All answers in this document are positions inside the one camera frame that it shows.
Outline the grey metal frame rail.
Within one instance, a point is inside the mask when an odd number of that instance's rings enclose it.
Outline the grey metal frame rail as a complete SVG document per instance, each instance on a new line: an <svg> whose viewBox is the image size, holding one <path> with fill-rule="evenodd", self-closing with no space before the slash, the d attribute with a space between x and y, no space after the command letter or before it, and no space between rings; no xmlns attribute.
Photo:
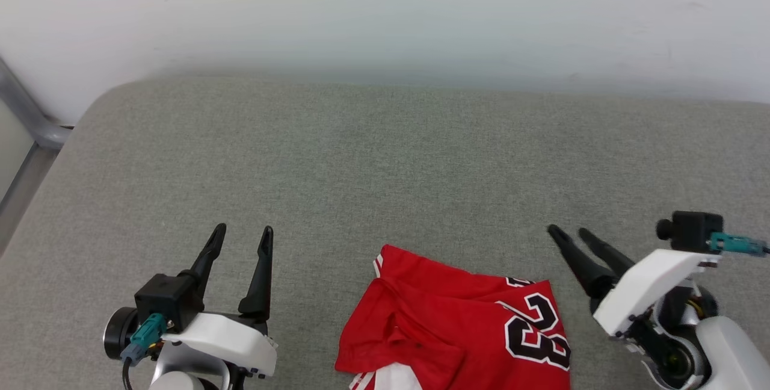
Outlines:
<svg viewBox="0 0 770 390"><path fill-rule="evenodd" d="M61 150L72 130L50 121L0 57L0 100L41 147Z"/></svg>

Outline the red white basketball jersey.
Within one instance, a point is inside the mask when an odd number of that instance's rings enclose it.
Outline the red white basketball jersey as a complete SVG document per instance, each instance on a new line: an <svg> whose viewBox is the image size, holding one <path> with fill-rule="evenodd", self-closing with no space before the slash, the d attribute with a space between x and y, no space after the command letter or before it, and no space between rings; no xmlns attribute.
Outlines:
<svg viewBox="0 0 770 390"><path fill-rule="evenodd" d="M387 244L339 338L348 390L570 390L547 280L472 274Z"/></svg>

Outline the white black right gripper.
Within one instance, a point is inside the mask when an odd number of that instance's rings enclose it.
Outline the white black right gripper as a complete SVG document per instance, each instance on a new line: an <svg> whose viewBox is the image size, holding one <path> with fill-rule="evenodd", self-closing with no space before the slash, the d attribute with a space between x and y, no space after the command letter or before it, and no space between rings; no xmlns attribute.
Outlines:
<svg viewBox="0 0 770 390"><path fill-rule="evenodd" d="M707 381L710 363L695 330L719 310L693 275L717 267L718 255L659 249L636 264L580 228L580 238L608 269L589 258L559 226L550 224L547 233L589 299L602 300L595 321L640 357L658 387L696 390ZM616 286L614 275L620 278Z"/></svg>

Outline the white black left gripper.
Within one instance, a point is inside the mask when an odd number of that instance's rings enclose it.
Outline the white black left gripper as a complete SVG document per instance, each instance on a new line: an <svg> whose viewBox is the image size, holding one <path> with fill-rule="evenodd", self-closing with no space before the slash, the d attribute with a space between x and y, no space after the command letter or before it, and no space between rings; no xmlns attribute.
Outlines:
<svg viewBox="0 0 770 390"><path fill-rule="evenodd" d="M222 251L226 230L225 223L216 225L192 267L178 274L192 281L197 295L205 294L212 265ZM247 295L238 306L242 317L270 318L273 237L272 227L266 226L257 247L258 263ZM124 307L113 313L102 338L105 354L123 363L120 354L142 323L135 308ZM240 317L202 312L182 333L171 333L166 329L161 341L154 344L144 358L156 364L156 378L166 373L266 378L275 373L277 343L267 335L265 323L247 324Z"/></svg>

